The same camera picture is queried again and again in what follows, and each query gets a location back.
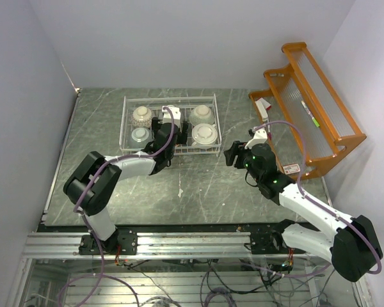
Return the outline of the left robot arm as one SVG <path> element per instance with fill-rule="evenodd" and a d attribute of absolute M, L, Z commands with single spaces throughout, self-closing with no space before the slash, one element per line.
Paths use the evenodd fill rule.
<path fill-rule="evenodd" d="M 121 180 L 155 175 L 170 166 L 175 146 L 185 144 L 188 139 L 187 121 L 176 125 L 153 118 L 152 126 L 154 138 L 141 151 L 121 157 L 92 151 L 65 182 L 64 194 L 90 231 L 81 238 L 80 255 L 136 254 L 137 236 L 129 230 L 119 230 L 107 209 L 115 186 Z"/>

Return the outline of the white wire dish rack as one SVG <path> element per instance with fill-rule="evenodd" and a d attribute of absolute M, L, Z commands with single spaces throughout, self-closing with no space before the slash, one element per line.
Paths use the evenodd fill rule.
<path fill-rule="evenodd" d="M 222 135 L 216 95 L 208 97 L 124 98 L 119 146 L 122 153 L 137 152 L 154 137 L 156 126 L 169 121 L 163 111 L 169 106 L 180 127 L 181 142 L 175 155 L 203 155 L 220 153 Z"/>

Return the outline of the grey blue bowl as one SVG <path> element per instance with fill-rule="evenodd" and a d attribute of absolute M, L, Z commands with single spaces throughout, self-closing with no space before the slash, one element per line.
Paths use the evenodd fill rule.
<path fill-rule="evenodd" d="M 145 148 L 145 146 L 152 140 L 151 131 L 145 127 L 135 128 L 131 132 L 129 144 L 131 148 Z"/>

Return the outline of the beige patterned bowl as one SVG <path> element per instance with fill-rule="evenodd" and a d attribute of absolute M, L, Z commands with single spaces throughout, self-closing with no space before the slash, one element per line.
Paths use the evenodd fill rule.
<path fill-rule="evenodd" d="M 154 116 L 155 113 L 149 107 L 140 106 L 132 112 L 131 122 L 136 128 L 144 127 L 149 129 L 152 125 L 152 119 Z"/>

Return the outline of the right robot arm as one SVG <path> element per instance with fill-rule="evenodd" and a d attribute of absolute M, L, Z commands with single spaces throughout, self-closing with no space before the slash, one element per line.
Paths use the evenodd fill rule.
<path fill-rule="evenodd" d="M 245 169 L 254 180 L 252 187 L 273 203 L 289 209 L 314 229 L 291 220 L 278 223 L 269 238 L 270 248 L 283 253 L 300 249 L 330 262 L 346 280 L 356 282 L 363 275 L 381 271 L 383 253 L 373 224 L 367 217 L 353 217 L 307 194 L 290 176 L 276 166 L 269 145 L 235 141 L 225 150 L 225 163 Z"/>

